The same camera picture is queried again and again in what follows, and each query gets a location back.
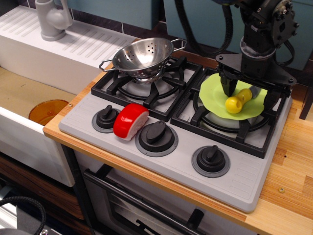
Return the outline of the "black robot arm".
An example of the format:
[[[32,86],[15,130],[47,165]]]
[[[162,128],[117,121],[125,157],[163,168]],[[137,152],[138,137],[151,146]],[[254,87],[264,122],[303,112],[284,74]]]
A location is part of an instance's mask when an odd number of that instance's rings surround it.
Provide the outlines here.
[[[267,91],[264,109],[270,110],[280,98],[289,97],[296,79],[283,66],[293,60],[278,62],[276,51],[285,45],[292,55],[289,38],[299,24],[290,0],[234,0],[245,25],[240,54],[219,54],[218,72],[224,93],[231,97],[237,82],[244,81]]]

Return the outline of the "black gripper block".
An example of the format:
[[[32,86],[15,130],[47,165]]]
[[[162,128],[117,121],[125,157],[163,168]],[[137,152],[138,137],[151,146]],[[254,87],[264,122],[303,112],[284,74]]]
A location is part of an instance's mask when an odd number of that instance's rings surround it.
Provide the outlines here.
[[[216,60],[219,63],[219,75],[224,94],[232,96],[237,80],[260,87],[268,90],[263,103],[265,109],[273,109],[277,103],[281,103],[286,96],[280,91],[291,91],[296,84],[296,79],[275,62],[270,62],[267,70],[260,75],[253,75],[242,71],[243,63],[240,54],[221,54],[216,57]]]

